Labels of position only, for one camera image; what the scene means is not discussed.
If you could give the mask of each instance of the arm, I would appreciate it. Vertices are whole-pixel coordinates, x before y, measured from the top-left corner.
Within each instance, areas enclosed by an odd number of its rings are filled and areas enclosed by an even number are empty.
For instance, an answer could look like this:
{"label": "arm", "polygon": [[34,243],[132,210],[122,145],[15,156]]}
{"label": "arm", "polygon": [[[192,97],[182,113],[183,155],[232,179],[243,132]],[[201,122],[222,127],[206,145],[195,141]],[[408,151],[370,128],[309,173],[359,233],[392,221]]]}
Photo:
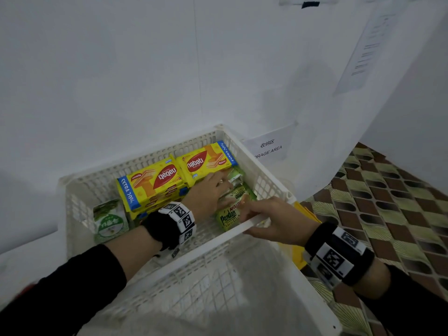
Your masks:
{"label": "arm", "polygon": [[[242,221],[254,212],[269,215],[269,227],[252,227],[246,233],[274,242],[305,246],[319,226],[276,197],[248,202],[241,210]],[[377,258],[353,289],[394,335],[417,334],[418,331],[431,334],[431,330],[437,333],[444,330],[448,303],[404,272],[385,265]]]}
{"label": "arm", "polygon": [[[231,187],[228,181],[221,183],[225,179],[221,172],[210,174],[184,198],[182,203],[193,212],[196,222],[219,209],[219,197]],[[220,206],[229,204],[226,201]],[[144,224],[166,223],[165,219],[171,218],[154,212]],[[97,245],[71,258],[9,303],[0,312],[0,325],[14,333],[45,331],[51,335],[73,335],[111,303],[126,282],[161,248],[162,243],[144,226]]]}

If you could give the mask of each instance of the geometric floor pattern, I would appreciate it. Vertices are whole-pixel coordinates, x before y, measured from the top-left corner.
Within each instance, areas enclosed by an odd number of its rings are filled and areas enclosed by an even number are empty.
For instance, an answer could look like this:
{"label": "geometric floor pattern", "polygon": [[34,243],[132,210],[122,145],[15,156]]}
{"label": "geometric floor pattern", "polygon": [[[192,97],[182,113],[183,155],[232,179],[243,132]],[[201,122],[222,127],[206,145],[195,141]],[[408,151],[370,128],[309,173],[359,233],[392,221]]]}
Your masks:
{"label": "geometric floor pattern", "polygon": [[[331,183],[301,204],[448,298],[448,196],[431,185],[358,143]],[[351,288],[341,283],[331,292],[308,265],[302,272],[339,317],[344,335],[387,334]]]}

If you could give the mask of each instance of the hand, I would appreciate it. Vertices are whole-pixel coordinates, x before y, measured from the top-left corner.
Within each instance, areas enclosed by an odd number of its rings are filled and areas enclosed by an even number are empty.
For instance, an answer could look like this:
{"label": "hand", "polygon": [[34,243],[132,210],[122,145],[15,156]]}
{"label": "hand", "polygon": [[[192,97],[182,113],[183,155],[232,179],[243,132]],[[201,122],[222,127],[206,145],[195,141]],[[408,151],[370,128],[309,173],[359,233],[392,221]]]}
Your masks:
{"label": "hand", "polygon": [[218,199],[229,189],[233,189],[233,185],[227,181],[227,172],[210,173],[190,189],[182,204],[191,210],[196,222],[201,222],[235,201],[230,198],[218,204]]}
{"label": "hand", "polygon": [[278,197],[246,202],[240,206],[240,212],[241,222],[254,213],[264,213],[271,218],[269,227],[251,227],[245,234],[283,244],[305,246],[320,224]]}

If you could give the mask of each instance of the wall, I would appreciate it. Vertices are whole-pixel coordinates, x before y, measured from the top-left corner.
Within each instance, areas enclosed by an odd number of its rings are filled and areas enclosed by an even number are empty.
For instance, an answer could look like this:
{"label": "wall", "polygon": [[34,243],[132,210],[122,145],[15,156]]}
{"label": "wall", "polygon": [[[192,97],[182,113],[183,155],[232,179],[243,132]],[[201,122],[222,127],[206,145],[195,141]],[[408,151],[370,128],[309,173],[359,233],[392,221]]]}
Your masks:
{"label": "wall", "polygon": [[[445,12],[431,0],[410,3],[366,86],[333,97],[374,7],[1,0],[0,180],[8,191],[0,248],[56,229],[61,176],[218,122],[253,137],[298,119],[289,164],[272,170],[299,199],[311,195],[335,174]],[[58,232],[2,254],[9,284],[0,285],[0,302],[63,260]]]}
{"label": "wall", "polygon": [[448,15],[361,141],[448,193]]}

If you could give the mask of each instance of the paper sheet on wall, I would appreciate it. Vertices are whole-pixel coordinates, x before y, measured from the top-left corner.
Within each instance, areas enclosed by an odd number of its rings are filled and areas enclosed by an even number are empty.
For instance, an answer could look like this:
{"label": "paper sheet on wall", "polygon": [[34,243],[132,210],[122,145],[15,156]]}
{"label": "paper sheet on wall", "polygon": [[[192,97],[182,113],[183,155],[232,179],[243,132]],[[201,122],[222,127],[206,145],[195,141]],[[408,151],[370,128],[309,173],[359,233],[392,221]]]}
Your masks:
{"label": "paper sheet on wall", "polygon": [[408,0],[386,0],[378,3],[345,67],[335,95],[358,90],[364,86],[384,43],[407,3]]}
{"label": "paper sheet on wall", "polygon": [[242,143],[262,164],[283,160],[291,145],[296,126],[297,122],[294,122],[255,138],[243,140]]}

